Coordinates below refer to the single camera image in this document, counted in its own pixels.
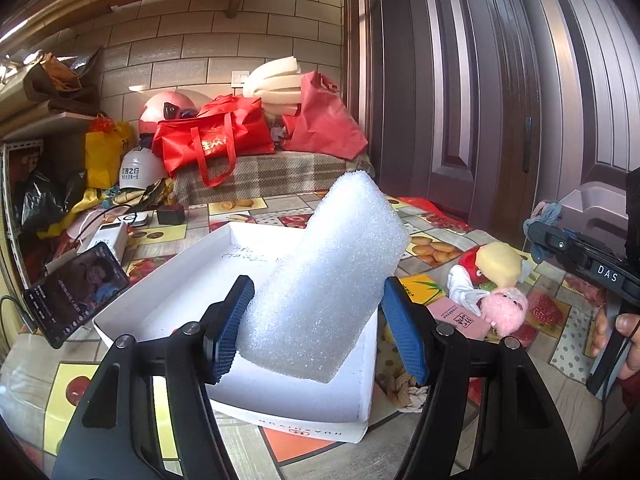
checkered fabric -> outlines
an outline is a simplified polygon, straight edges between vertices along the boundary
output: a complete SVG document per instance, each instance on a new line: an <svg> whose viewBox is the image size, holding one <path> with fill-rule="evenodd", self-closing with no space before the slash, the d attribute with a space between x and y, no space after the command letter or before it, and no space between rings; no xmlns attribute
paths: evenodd
<svg viewBox="0 0 640 480"><path fill-rule="evenodd" d="M222 173L226 164L226 158L208 158L209 174ZM234 174L213 188L204 185L196 164L180 168L175 177L174 193L179 203L196 205L313 192L328 189L343 173L356 170L374 176L373 166L365 154L354 160L300 152L239 156Z"/></svg>

hand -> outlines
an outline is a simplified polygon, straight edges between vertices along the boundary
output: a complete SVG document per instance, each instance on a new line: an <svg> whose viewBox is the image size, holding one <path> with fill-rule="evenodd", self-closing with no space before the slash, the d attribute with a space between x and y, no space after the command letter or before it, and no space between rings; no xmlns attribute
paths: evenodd
<svg viewBox="0 0 640 480"><path fill-rule="evenodd" d="M609 322L607 321L605 309L605 306L601 306L596 314L596 332L593 334L593 340L591 341L591 355L593 357L596 357L605 349L609 340L606 335ZM636 314L621 314L616 318L616 330L623 336L629 337L639 320L640 316ZM640 328L636 331L631 343L626 362L622 365L622 369L618 374L618 377L623 380L628 379L640 370Z"/></svg>

pink pom-pom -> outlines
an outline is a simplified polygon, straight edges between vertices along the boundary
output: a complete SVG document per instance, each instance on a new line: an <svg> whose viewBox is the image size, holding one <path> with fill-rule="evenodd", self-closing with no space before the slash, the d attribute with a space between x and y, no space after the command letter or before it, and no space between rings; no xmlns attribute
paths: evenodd
<svg viewBox="0 0 640 480"><path fill-rule="evenodd" d="M496 288L480 302L482 319L495 328L500 337L515 332L524 323L529 302L517 288Z"/></svg>

blue gripper pad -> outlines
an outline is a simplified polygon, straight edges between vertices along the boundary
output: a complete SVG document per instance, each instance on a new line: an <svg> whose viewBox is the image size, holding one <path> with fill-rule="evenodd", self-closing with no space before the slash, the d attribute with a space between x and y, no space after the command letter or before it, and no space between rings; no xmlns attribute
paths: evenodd
<svg viewBox="0 0 640 480"><path fill-rule="evenodd" d="M407 312L407 308L411 308L411 300L397 278L385 280L380 305L398 345L404 368L415 377L418 384L426 384L429 369L424 357L424 341Z"/></svg>
<svg viewBox="0 0 640 480"><path fill-rule="evenodd" d="M236 355L236 338L238 337L238 326L244 316L244 311L249 302L254 297L254 282L248 276L238 276L234 286L226 295L225 301L220 309L221 317L216 316L218 323L212 323L207 330L206 336L213 333L219 334L214 341L212 378L213 384L220 381L221 377L231 370Z"/></svg>

pink box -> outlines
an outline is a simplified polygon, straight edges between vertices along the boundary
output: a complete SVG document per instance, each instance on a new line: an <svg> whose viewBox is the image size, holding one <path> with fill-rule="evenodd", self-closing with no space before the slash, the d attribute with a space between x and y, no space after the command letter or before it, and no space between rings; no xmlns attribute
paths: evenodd
<svg viewBox="0 0 640 480"><path fill-rule="evenodd" d="M469 339L482 340L491 328L484 319L449 298L440 298L428 304L427 308L435 319L451 323Z"/></svg>

